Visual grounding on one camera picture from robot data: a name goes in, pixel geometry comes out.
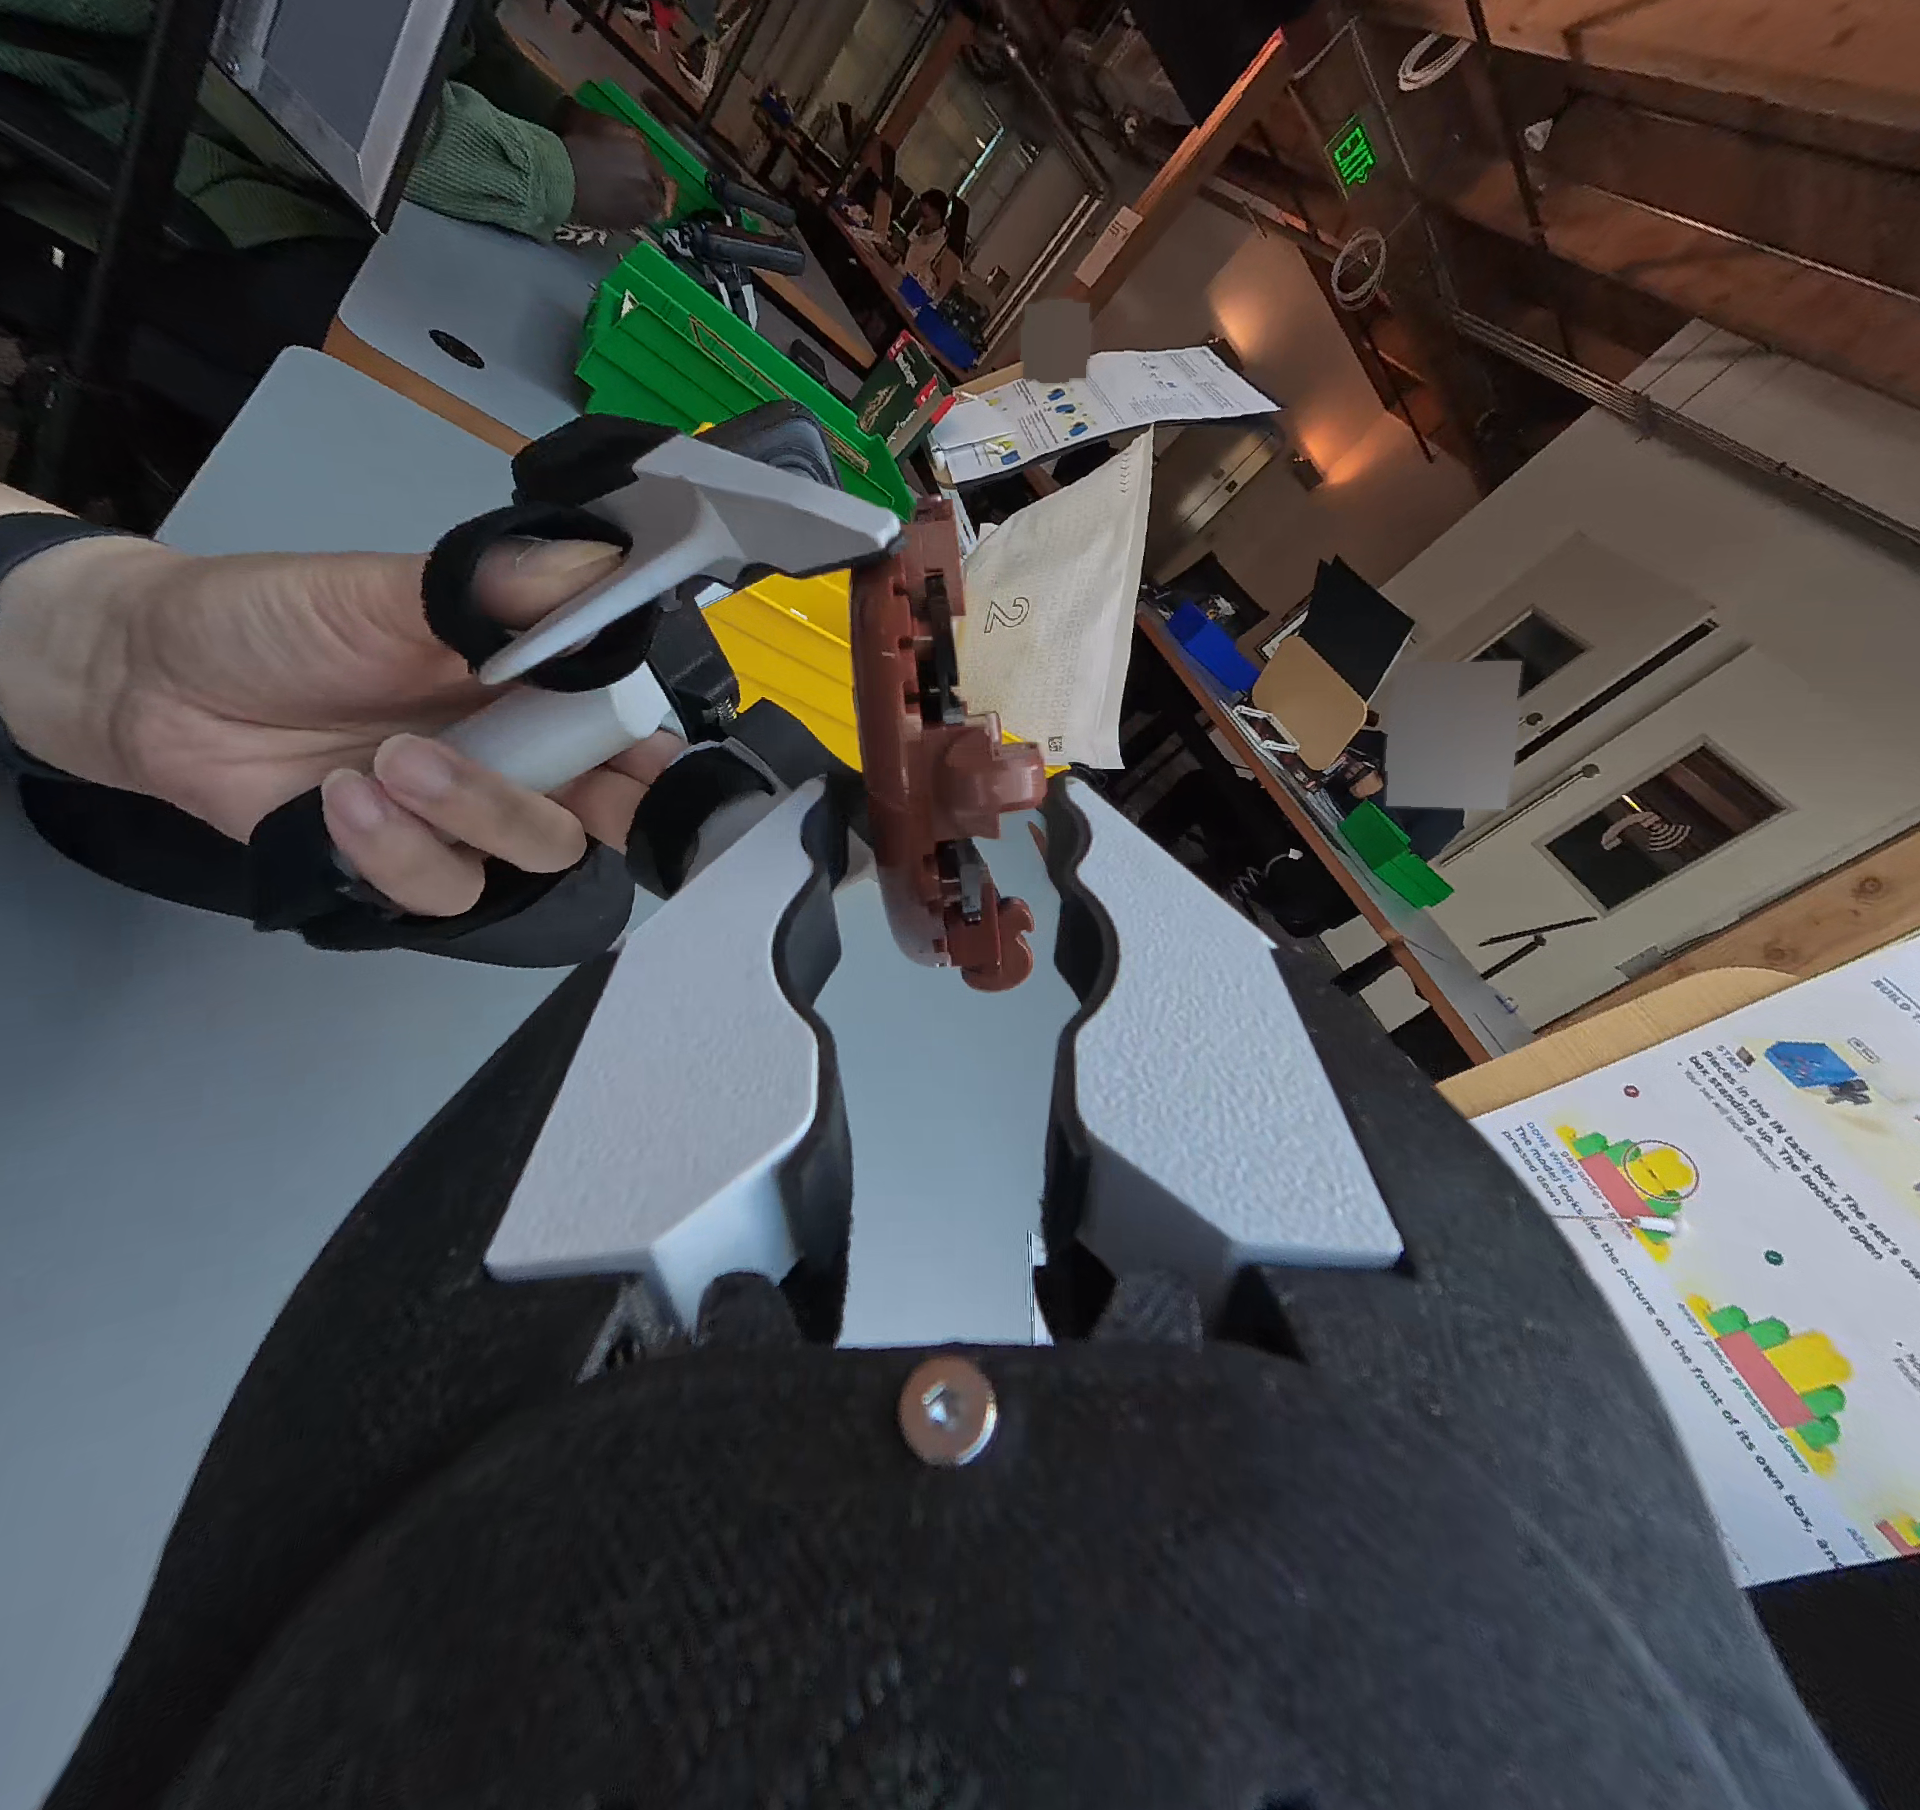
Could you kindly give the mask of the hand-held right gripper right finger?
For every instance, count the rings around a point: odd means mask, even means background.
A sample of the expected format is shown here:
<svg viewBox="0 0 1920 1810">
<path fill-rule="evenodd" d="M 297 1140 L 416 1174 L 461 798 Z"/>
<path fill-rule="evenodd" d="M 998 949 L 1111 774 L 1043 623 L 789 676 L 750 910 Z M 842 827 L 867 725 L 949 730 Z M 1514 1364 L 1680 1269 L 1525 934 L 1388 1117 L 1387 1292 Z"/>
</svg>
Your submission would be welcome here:
<svg viewBox="0 0 1920 1810">
<path fill-rule="evenodd" d="M 1050 781 L 1054 970 L 1074 1010 L 1049 1110 L 1033 1302 L 1083 1339 L 1125 1279 L 1163 1276 L 1204 1330 L 1249 1269 L 1403 1258 L 1275 942 L 1083 781 Z"/>
</svg>

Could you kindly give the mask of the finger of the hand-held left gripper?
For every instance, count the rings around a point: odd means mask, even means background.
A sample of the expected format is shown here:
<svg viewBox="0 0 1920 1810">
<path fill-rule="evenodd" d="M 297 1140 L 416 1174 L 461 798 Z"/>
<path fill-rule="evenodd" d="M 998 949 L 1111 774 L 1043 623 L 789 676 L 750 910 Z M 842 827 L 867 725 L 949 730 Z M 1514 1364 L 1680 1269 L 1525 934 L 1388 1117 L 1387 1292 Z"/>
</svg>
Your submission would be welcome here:
<svg viewBox="0 0 1920 1810">
<path fill-rule="evenodd" d="M 683 584 L 742 584 L 764 574 L 810 578 L 885 557 L 901 517 L 829 481 L 766 465 L 712 436 L 667 434 L 615 465 L 608 486 L 549 511 L 562 541 L 610 529 L 619 564 L 479 668 L 490 686 L 532 684 L 558 663 L 587 658 L 587 676 L 640 656 L 635 618 Z"/>
</svg>

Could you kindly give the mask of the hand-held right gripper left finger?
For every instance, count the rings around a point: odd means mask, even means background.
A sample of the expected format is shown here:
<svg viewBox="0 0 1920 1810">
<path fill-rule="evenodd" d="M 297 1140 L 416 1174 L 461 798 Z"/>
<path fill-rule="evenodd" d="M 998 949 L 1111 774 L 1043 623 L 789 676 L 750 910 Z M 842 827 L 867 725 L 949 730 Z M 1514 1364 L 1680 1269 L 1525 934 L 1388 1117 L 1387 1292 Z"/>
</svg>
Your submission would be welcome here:
<svg viewBox="0 0 1920 1810">
<path fill-rule="evenodd" d="M 828 779 L 768 798 L 620 946 L 486 1248 L 500 1282 L 630 1279 L 689 1332 L 725 1276 L 842 1330 L 853 1148 L 820 994 L 848 825 Z"/>
</svg>

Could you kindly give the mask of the brown brick model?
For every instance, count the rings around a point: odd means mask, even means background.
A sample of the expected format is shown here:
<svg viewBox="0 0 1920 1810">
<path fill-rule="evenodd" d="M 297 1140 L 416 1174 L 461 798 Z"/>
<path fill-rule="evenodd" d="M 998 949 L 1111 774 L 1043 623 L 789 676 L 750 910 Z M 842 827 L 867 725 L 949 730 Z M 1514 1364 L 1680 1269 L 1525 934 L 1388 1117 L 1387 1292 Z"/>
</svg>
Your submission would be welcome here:
<svg viewBox="0 0 1920 1810">
<path fill-rule="evenodd" d="M 1033 970 L 1033 913 L 1003 894 L 977 847 L 1040 807 L 1037 747 L 961 693 L 962 564 L 955 509 L 926 500 L 850 581 L 850 661 L 870 845 L 906 959 L 1003 993 Z"/>
</svg>

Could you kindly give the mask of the grey desk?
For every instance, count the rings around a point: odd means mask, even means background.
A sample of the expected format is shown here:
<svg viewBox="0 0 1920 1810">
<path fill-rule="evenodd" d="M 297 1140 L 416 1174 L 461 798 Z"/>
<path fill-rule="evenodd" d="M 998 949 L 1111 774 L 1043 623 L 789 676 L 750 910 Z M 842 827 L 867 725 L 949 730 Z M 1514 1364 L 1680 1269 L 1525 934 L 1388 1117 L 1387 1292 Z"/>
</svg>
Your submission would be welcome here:
<svg viewBox="0 0 1920 1810">
<path fill-rule="evenodd" d="M 402 201 L 323 352 L 494 449 L 584 411 L 572 367 L 589 301 L 631 242 L 541 244 Z"/>
<path fill-rule="evenodd" d="M 1013 993 L 901 959 L 872 881 L 835 896 L 853 1345 L 1032 1326 L 1071 996 L 1028 825 L 986 852 L 1037 918 Z M 286 1296 L 560 974 L 315 952 L 132 894 L 51 854 L 10 789 L 2 892 L 2 1801 L 38 1806 Z"/>
</svg>

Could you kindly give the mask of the person's left hand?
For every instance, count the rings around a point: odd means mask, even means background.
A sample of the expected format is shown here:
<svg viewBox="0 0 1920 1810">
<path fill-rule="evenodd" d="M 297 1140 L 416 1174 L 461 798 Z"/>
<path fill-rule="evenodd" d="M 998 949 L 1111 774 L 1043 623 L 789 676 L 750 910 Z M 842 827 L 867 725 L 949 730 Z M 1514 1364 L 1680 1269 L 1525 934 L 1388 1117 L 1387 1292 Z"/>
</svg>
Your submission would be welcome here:
<svg viewBox="0 0 1920 1810">
<path fill-rule="evenodd" d="M 487 694 L 427 628 L 419 557 L 194 557 L 2 488 L 2 715 L 28 758 L 232 841 L 308 789 L 344 866 L 404 916 L 453 918 L 487 863 L 534 876 L 620 847 L 682 750 L 631 743 L 553 795 L 442 734 Z"/>
</svg>

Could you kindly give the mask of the yellow plastic bin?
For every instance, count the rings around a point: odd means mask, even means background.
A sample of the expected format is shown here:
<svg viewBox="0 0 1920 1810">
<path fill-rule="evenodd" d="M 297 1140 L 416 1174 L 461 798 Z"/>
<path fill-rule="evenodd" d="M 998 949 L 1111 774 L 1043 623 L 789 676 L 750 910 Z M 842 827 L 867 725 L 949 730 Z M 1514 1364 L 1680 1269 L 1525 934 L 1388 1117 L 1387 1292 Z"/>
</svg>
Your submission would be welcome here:
<svg viewBox="0 0 1920 1810">
<path fill-rule="evenodd" d="M 738 679 L 739 704 L 778 703 L 858 766 L 846 574 L 766 578 L 731 595 L 707 591 L 700 606 Z"/>
</svg>

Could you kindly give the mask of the dark green set box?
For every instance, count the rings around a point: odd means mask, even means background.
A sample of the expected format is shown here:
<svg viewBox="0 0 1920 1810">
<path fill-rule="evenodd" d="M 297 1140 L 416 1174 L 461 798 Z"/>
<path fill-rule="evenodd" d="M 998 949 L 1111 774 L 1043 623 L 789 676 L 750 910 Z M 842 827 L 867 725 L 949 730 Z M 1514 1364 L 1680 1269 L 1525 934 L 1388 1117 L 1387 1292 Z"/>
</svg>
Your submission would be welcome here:
<svg viewBox="0 0 1920 1810">
<path fill-rule="evenodd" d="M 935 352 L 901 331 L 860 384 L 850 408 L 858 429 L 905 460 L 955 405 L 957 392 Z"/>
</svg>

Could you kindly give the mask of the black hand tool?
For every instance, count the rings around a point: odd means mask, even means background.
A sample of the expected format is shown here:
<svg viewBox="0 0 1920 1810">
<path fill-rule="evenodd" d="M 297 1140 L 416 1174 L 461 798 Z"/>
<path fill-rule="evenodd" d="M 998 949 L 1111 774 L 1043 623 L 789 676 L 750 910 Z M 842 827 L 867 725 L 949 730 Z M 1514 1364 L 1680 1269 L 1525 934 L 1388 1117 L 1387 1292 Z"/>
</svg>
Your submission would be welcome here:
<svg viewBox="0 0 1920 1810">
<path fill-rule="evenodd" d="M 804 270 L 796 212 L 725 170 L 707 170 L 694 193 L 700 202 L 672 228 L 664 249 L 734 316 L 756 329 L 758 277 L 799 277 Z"/>
</svg>

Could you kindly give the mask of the white numbered paper bag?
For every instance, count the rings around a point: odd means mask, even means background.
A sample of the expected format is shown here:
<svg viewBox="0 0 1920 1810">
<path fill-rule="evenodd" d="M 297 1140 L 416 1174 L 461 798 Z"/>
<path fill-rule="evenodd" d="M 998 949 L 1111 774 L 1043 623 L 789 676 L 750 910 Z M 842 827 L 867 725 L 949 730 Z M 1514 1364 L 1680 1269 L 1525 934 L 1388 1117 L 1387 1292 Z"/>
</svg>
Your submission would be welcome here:
<svg viewBox="0 0 1920 1810">
<path fill-rule="evenodd" d="M 1050 768 L 1121 766 L 1120 722 L 1155 475 L 1143 432 L 990 528 L 962 559 L 958 686 Z"/>
</svg>

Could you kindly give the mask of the wooden document stand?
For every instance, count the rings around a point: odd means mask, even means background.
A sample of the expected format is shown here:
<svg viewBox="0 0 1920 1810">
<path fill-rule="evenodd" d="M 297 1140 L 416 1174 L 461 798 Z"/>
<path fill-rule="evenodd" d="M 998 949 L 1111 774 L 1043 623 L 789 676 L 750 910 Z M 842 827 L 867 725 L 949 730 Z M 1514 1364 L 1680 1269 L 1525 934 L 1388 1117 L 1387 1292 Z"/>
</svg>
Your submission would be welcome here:
<svg viewBox="0 0 1920 1810">
<path fill-rule="evenodd" d="M 1869 1082 L 1916 1091 L 1918 944 L 1908 939 L 1818 977 L 1760 968 L 1714 970 L 1655 988 L 1568 1031 L 1466 1070 L 1440 1094 L 1466 1117 L 1555 1091 L 1647 1051 L 1822 1047 L 1861 1066 Z"/>
</svg>

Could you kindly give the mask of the printed instruction sheet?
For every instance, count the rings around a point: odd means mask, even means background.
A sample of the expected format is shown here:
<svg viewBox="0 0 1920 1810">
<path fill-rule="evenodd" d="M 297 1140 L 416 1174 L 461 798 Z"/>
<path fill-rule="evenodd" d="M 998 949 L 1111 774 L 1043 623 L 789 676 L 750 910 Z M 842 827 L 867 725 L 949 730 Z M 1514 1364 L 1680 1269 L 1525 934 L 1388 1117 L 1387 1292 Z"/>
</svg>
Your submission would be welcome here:
<svg viewBox="0 0 1920 1810">
<path fill-rule="evenodd" d="M 961 392 L 930 432 L 935 470 L 968 486 L 1161 424 L 1219 424 L 1280 407 L 1212 348 L 1116 350 L 1081 377 L 1024 377 Z"/>
<path fill-rule="evenodd" d="M 1619 1319 L 1740 1583 L 1916 1566 L 1916 939 L 1475 1129 Z"/>
</svg>

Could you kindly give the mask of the blue plastic bin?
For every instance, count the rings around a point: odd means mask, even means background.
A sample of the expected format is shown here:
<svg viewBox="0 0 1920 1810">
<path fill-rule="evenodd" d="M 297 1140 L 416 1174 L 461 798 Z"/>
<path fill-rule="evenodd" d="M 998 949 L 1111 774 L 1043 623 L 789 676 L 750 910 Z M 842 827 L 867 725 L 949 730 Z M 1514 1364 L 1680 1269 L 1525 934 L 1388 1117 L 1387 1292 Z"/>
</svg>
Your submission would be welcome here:
<svg viewBox="0 0 1920 1810">
<path fill-rule="evenodd" d="M 1241 652 L 1234 631 L 1217 622 L 1201 601 L 1178 601 L 1165 620 L 1165 630 L 1193 668 L 1206 672 L 1227 697 L 1251 698 L 1260 665 Z"/>
</svg>

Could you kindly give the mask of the black board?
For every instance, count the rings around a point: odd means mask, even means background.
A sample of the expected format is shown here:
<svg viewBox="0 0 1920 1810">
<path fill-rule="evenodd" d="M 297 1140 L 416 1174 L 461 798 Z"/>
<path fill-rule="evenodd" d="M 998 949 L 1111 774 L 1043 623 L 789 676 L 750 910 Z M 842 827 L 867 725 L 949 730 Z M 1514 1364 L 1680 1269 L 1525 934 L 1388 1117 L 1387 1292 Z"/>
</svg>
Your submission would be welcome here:
<svg viewBox="0 0 1920 1810">
<path fill-rule="evenodd" d="M 1300 636 L 1368 704 L 1378 698 L 1414 628 L 1414 618 L 1344 561 L 1319 561 Z"/>
</svg>

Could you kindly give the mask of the grey framed panel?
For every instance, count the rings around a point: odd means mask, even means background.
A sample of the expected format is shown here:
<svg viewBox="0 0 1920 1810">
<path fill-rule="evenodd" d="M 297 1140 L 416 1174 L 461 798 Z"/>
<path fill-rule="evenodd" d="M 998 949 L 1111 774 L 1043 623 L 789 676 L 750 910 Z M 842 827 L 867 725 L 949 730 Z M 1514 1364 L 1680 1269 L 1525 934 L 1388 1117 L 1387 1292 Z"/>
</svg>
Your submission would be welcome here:
<svg viewBox="0 0 1920 1810">
<path fill-rule="evenodd" d="M 210 61 L 384 231 L 470 1 L 223 0 Z"/>
</svg>

